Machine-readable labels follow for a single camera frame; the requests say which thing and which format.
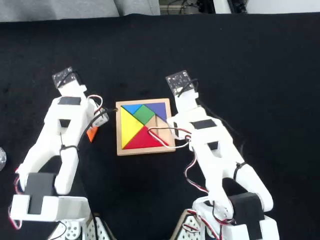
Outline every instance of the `tangram puzzle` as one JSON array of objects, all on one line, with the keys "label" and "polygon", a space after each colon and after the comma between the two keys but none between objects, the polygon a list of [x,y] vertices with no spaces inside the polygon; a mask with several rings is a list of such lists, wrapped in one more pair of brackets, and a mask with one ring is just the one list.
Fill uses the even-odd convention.
[{"label": "tangram puzzle", "polygon": [[[148,129],[167,128],[167,118],[171,117],[168,98],[136,101],[118,101],[116,113],[117,155],[136,155],[173,152],[153,138]],[[175,146],[169,129],[153,129],[152,132],[167,146]]]}]

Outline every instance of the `blue triangle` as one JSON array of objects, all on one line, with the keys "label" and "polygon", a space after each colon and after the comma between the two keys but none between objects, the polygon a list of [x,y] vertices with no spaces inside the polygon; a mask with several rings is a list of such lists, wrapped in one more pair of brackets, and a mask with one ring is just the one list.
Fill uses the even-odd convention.
[{"label": "blue triangle", "polygon": [[132,115],[142,106],[142,104],[132,104],[132,105],[122,105],[125,110],[127,110]]},{"label": "blue triangle", "polygon": [[167,122],[166,104],[164,102],[147,103],[145,105],[163,121]]}]

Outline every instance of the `table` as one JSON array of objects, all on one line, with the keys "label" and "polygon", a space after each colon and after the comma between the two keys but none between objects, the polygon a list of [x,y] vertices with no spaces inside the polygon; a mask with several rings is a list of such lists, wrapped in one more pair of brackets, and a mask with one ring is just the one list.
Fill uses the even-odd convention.
[{"label": "table", "polygon": [[[51,75],[72,66],[89,93],[116,101],[173,97],[165,76],[187,70],[205,102],[244,141],[245,160],[274,199],[281,239],[317,239],[319,194],[320,14],[129,15],[121,18],[0,24],[0,172],[3,239],[39,239],[54,227],[25,222],[15,232],[7,210],[14,169],[42,129],[59,93]],[[202,194],[188,185],[186,149],[116,155],[116,121],[80,145],[78,173],[94,212],[119,240],[161,240]],[[198,167],[190,177],[204,184]],[[236,191],[225,181],[228,193]]]}]

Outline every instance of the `purple triangle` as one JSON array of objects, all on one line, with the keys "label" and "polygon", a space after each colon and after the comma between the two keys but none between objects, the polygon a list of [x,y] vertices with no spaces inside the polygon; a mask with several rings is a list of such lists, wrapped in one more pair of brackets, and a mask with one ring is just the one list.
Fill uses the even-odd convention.
[{"label": "purple triangle", "polygon": [[152,110],[163,121],[167,122],[166,104],[164,102],[147,103],[145,106]]}]

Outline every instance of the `circuit board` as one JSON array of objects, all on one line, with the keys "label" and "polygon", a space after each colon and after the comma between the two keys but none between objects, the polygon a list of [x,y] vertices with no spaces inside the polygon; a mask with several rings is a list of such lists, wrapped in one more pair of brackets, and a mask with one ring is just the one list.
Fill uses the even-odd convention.
[{"label": "circuit board", "polygon": [[174,96],[178,95],[183,88],[184,92],[195,88],[186,70],[166,76],[165,79]]}]

